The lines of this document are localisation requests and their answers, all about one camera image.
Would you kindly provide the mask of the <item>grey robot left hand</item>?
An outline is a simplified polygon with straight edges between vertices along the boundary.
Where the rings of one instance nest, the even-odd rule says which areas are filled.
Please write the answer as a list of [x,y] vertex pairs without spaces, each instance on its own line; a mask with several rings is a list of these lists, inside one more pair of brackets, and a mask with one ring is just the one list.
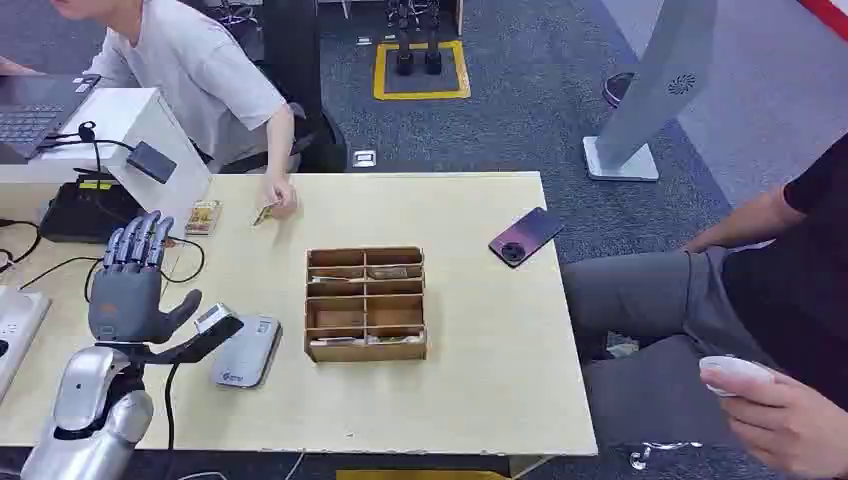
[[164,344],[198,309],[202,293],[194,289],[172,310],[160,310],[161,266],[173,224],[154,210],[111,234],[89,295],[88,324],[96,340]]

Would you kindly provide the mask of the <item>person's hand holding controller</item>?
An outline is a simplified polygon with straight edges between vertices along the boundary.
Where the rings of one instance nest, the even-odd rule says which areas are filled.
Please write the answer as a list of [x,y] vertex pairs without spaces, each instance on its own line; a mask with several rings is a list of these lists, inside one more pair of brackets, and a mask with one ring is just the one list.
[[847,477],[847,412],[807,385],[774,371],[762,382],[703,369],[730,430],[754,457],[800,478]]

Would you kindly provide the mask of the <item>person's hand holding card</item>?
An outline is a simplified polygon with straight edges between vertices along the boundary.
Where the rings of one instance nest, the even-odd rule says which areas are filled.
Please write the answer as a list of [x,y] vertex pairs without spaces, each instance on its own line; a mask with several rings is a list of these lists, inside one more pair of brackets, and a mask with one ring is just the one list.
[[266,172],[263,175],[261,203],[271,217],[278,219],[297,208],[297,192],[288,174]]

